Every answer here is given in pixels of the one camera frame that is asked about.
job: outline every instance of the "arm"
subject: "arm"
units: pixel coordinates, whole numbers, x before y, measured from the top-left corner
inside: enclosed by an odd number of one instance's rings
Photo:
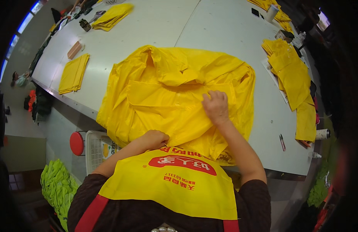
[[[101,174],[110,178],[114,173],[117,161],[125,158],[143,154],[147,150],[155,150],[165,146],[169,136],[157,130],[149,130],[143,136],[133,140],[126,147],[113,154],[106,161],[100,164],[92,174]]]
[[[76,10],[76,6],[77,4],[80,2],[80,0],[76,0],[75,4],[72,7],[71,13],[74,12]]]
[[[255,179],[267,183],[267,177],[258,155],[228,117],[227,95],[220,91],[209,91],[209,95],[211,99],[207,94],[203,95],[204,101],[202,104],[206,115],[228,143],[228,147],[242,175],[241,185]]]

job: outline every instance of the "label on basket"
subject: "label on basket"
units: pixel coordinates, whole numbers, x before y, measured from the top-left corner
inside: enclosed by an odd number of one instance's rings
[[[102,143],[102,161],[104,162],[106,159],[111,157],[115,152],[118,151],[118,146],[116,143],[112,141],[112,144],[108,144],[106,142],[101,141]]]

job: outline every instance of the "green fabric pile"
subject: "green fabric pile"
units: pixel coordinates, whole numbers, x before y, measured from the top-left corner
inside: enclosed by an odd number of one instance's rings
[[[45,165],[41,174],[42,195],[54,208],[65,231],[67,229],[68,210],[78,185],[70,176],[64,164],[58,159]]]
[[[325,186],[325,176],[329,171],[329,163],[326,160],[322,160],[322,166],[316,177],[316,184],[310,190],[309,198],[307,200],[308,205],[314,205],[319,207],[323,200],[327,197],[328,189]]]

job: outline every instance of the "yellow raincoat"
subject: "yellow raincoat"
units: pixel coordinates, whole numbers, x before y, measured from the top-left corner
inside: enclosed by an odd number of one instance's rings
[[[170,136],[168,146],[234,165],[228,144],[202,107],[202,94],[228,95],[229,117],[248,140],[254,114],[255,72],[222,52],[143,46],[113,65],[97,122],[124,147],[148,130]]]
[[[291,28],[290,24],[288,23],[291,21],[291,19],[288,17],[287,14],[285,14],[281,10],[281,6],[278,5],[276,0],[247,0],[247,1],[257,5],[258,7],[262,8],[265,11],[268,10],[270,5],[277,5],[279,11],[276,14],[276,16],[274,17],[274,19],[281,25],[281,27],[284,30],[293,33],[293,29]]]
[[[134,6],[130,3],[115,5],[100,16],[91,27],[95,30],[102,29],[110,31],[119,21],[131,13],[133,7]]]
[[[280,90],[287,95],[291,111],[296,109],[295,139],[314,142],[316,109],[310,95],[308,67],[284,40],[265,39],[261,46],[267,52],[271,72],[278,76]]]
[[[84,72],[90,55],[88,53],[68,62],[63,70],[59,83],[59,94],[66,94],[81,89]]]

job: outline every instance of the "smartphone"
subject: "smartphone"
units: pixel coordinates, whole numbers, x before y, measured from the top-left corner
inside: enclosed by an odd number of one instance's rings
[[[254,8],[251,8],[251,13],[256,17],[259,17],[259,11],[255,10]]]

